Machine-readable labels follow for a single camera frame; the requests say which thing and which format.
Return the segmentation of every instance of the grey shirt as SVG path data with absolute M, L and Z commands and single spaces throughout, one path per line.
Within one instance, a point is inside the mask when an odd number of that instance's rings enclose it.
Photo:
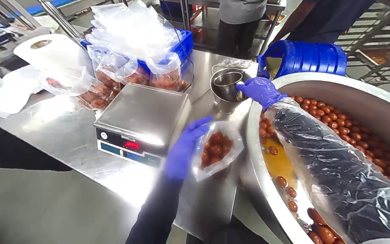
M 260 19 L 267 0 L 220 0 L 219 18 L 228 24 L 242 24 Z

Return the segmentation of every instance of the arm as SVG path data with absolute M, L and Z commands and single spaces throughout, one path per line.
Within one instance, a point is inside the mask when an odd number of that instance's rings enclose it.
M 212 117 L 195 121 L 180 135 L 165 160 L 163 172 L 130 230 L 127 244 L 164 244 L 176 218 L 179 194 L 189 170 L 197 140 L 209 131 Z
M 288 19 L 285 21 L 284 26 L 279 30 L 275 38 L 269 43 L 269 46 L 281 40 L 286 34 L 294 31 L 294 29 L 300 25 L 300 23 L 311 12 L 316 3 L 317 0 L 303 0 L 299 6 L 290 14 Z
M 237 88 L 266 110 L 311 203 L 345 241 L 390 238 L 390 181 L 361 151 L 269 80 L 251 78 Z

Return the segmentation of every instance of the red led display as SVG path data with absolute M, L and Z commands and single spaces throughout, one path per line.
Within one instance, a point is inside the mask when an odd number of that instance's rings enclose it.
M 124 145 L 124 146 L 125 147 L 129 147 L 129 148 L 135 148 L 135 149 L 139 148 L 139 144 L 135 143 L 135 142 L 132 142 L 132 141 L 126 142 L 126 145 Z

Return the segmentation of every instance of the gloved hand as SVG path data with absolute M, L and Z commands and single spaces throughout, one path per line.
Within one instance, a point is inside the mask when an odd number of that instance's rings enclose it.
M 258 70 L 257 71 L 257 77 L 264 77 L 269 79 L 270 78 L 270 73 L 267 70 Z
M 236 87 L 248 97 L 260 103 L 263 109 L 287 97 L 287 94 L 280 93 L 273 83 L 264 77 L 249 78 L 244 85 L 237 84 Z
M 209 131 L 205 123 L 213 117 L 205 117 L 190 124 L 177 139 L 165 160 L 164 171 L 170 179 L 184 180 L 192 161 L 198 139 Z

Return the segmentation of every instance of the electrical cable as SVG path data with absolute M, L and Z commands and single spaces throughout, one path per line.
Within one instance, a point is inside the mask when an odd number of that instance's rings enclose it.
M 180 40 L 180 36 L 179 36 L 179 33 L 177 32 L 177 29 L 174 27 L 174 21 L 172 20 L 172 16 L 171 16 L 171 12 L 169 10 L 169 6 L 168 4 L 166 3 L 166 1 L 163 1 L 163 3 L 165 3 L 165 6 L 168 10 L 168 14 L 169 14 L 169 18 L 171 20 L 171 23 L 172 23 L 172 27 L 174 28 L 174 31 L 176 32 L 176 35 L 177 35 L 177 38 L 179 39 L 179 43 L 180 43 L 180 46 L 181 46 L 181 50 L 183 51 L 183 53 L 185 54 L 185 58 L 188 58 L 189 61 L 191 61 L 192 63 L 192 82 L 189 84 L 189 86 L 186 87 L 186 89 L 183 91 L 186 92 L 187 89 L 189 89 L 189 87 L 192 86 L 194 80 L 195 80 L 195 75 L 194 75 L 194 62 L 192 62 L 192 60 L 189 58 L 188 54 L 185 52 L 185 49 L 183 48 L 183 44 L 181 43 L 181 40 Z

